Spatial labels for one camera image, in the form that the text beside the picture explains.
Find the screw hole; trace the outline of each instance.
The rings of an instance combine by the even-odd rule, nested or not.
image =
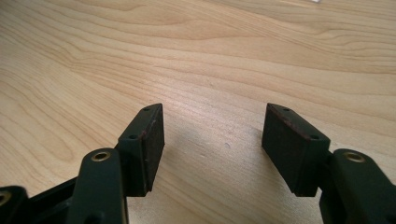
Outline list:
[[[91,157],[93,161],[105,161],[110,157],[109,152],[98,152]]]
[[[0,206],[7,203],[11,198],[11,193],[9,191],[0,191]]]
[[[346,152],[344,153],[344,156],[350,160],[350,161],[354,161],[354,162],[365,162],[366,160],[363,158],[363,156],[354,153],[354,152]]]

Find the black plastic part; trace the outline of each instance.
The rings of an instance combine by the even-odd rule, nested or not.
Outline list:
[[[320,213],[324,224],[345,223],[347,212],[332,178],[328,164],[331,159],[332,153],[329,152],[327,163],[319,166],[318,185],[322,190],[319,201]]]
[[[163,154],[163,105],[150,105],[136,115],[119,138],[126,196],[146,196],[152,191]]]
[[[26,190],[18,186],[0,188],[0,223],[25,223],[29,220],[29,201]]]
[[[337,149],[330,168],[346,209],[346,223],[396,223],[396,187],[368,156]]]
[[[318,165],[326,161],[329,145],[326,135],[291,109],[267,105],[262,147],[295,195],[316,195]]]
[[[82,160],[67,224],[127,223],[119,152],[97,149]]]
[[[125,197],[152,190],[163,146],[163,106],[147,106],[121,135],[117,149],[98,149],[84,158],[78,177],[31,199],[22,187],[0,188],[0,224],[127,223]],[[92,160],[103,151],[110,153],[108,159]]]
[[[32,197],[31,209],[35,214],[32,223],[65,223],[75,184],[73,178]]]

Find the wood grain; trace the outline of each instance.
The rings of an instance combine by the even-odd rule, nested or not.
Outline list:
[[[29,195],[163,103],[165,149],[131,223],[320,223],[261,149],[266,103],[396,183],[393,0],[0,1],[0,186]]]

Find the black rectangular block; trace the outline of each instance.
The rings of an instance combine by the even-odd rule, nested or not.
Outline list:
[[[291,109],[267,105],[262,147],[295,195],[316,195],[318,164],[326,161],[329,145],[326,135]]]
[[[126,195],[146,196],[152,190],[163,154],[163,105],[141,109],[119,138]]]

